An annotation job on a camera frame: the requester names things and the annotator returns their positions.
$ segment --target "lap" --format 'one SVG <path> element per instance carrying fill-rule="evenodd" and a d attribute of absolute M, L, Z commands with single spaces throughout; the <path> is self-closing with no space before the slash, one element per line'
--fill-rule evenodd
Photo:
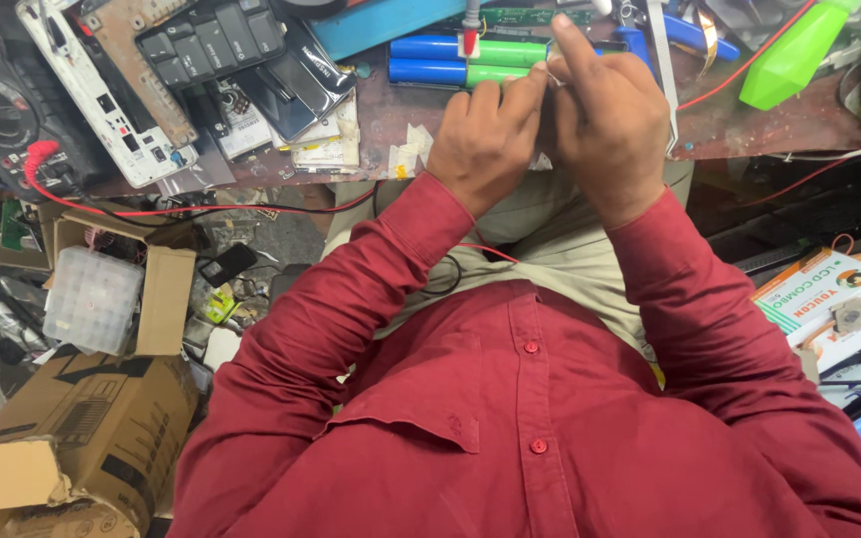
<path fill-rule="evenodd" d="M 664 182 L 684 205 L 693 178 L 693 162 L 667 163 Z M 378 212 L 400 195 L 410 182 L 388 182 L 379 189 Z M 337 203 L 346 203 L 373 188 L 373 182 L 337 186 Z M 327 256 L 350 239 L 351 228 L 374 218 L 371 204 L 337 214 L 328 234 Z M 516 243 L 511 256 L 520 261 L 488 262 L 480 250 L 456 247 L 450 251 L 463 269 L 459 293 L 490 282 L 526 278 L 556 291 L 596 313 L 622 340 L 649 354 L 639 309 L 629 304 L 623 273 L 603 226 L 579 190 L 562 173 L 528 173 L 511 196 L 477 221 L 477 231 L 492 244 Z M 482 244 L 476 233 L 465 242 Z M 426 289 L 444 290 L 453 285 L 457 270 L 444 259 L 431 269 Z M 411 315 L 434 303 L 437 296 L 415 293 L 389 325 L 375 335 L 387 336 Z"/>

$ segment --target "laptop keyboard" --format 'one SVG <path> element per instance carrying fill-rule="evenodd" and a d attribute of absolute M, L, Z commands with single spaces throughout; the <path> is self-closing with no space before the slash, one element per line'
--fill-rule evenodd
<path fill-rule="evenodd" d="M 199 2 L 139 37 L 171 89 L 229 75 L 284 52 L 268 0 Z"/>

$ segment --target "red shirt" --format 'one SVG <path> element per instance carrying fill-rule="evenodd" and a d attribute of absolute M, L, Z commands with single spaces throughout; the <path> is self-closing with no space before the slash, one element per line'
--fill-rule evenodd
<path fill-rule="evenodd" d="M 247 331 L 179 463 L 171 538 L 861 536 L 852 422 L 669 190 L 608 231 L 665 391 L 528 280 L 372 342 L 473 225 L 424 174 Z"/>

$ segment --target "clear plastic organizer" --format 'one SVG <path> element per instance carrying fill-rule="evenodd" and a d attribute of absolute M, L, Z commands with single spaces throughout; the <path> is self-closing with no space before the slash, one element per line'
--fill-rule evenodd
<path fill-rule="evenodd" d="M 85 352 L 121 353 L 143 279 L 144 269 L 134 263 L 85 247 L 63 249 L 42 331 Z"/>

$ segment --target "blue plier handle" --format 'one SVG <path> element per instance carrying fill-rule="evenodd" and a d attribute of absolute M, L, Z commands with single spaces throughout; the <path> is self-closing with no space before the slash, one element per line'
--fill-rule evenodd
<path fill-rule="evenodd" d="M 636 55 L 647 64 L 650 71 L 655 76 L 653 64 L 650 60 L 650 49 L 647 45 L 646 34 L 637 28 L 637 16 L 639 9 L 633 5 L 631 0 L 621 0 L 620 6 L 614 13 L 617 23 L 620 25 L 613 33 L 623 42 L 627 43 L 627 52 Z M 706 52 L 706 38 L 703 36 L 703 30 L 690 22 L 674 17 L 672 15 L 663 15 L 663 22 L 667 29 L 667 40 L 673 43 L 679 43 Z M 733 61 L 739 58 L 739 47 L 730 43 L 725 39 L 717 41 L 717 58 L 725 61 Z"/>

